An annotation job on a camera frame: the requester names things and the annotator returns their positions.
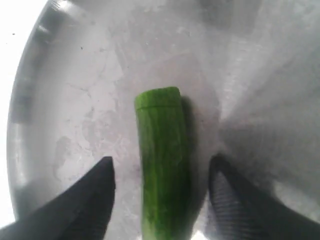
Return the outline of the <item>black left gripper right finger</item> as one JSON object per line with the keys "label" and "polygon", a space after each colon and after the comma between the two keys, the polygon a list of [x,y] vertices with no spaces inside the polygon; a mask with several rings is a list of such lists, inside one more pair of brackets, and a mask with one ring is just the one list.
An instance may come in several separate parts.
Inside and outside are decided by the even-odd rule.
{"label": "black left gripper right finger", "polygon": [[295,212],[246,179],[222,154],[209,164],[213,222],[220,240],[318,240],[319,223]]}

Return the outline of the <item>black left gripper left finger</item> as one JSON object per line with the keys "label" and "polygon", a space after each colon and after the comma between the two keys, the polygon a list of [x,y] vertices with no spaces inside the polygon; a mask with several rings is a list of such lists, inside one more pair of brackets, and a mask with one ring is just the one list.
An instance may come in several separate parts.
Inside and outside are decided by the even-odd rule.
{"label": "black left gripper left finger", "polygon": [[115,169],[103,157],[65,192],[0,230],[2,240],[102,240],[115,202]]}

